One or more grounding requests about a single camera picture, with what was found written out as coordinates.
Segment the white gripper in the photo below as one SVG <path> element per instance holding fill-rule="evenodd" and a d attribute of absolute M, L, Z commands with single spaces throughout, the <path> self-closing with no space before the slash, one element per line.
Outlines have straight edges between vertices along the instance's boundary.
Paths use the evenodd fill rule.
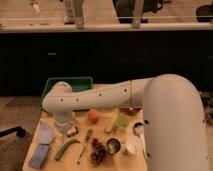
<path fill-rule="evenodd" d="M 75 123 L 75 113 L 73 111 L 56 113 L 53 115 L 53 118 L 56 129 L 61 133 L 70 130 Z"/>

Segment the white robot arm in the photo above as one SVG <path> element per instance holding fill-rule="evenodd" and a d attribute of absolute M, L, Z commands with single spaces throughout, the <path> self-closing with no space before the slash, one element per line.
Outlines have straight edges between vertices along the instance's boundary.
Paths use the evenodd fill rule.
<path fill-rule="evenodd" d="M 202 100 L 196 87 L 182 76 L 163 74 L 81 92 L 57 83 L 42 100 L 42 107 L 55 117 L 90 108 L 140 108 L 147 171 L 209 171 Z"/>

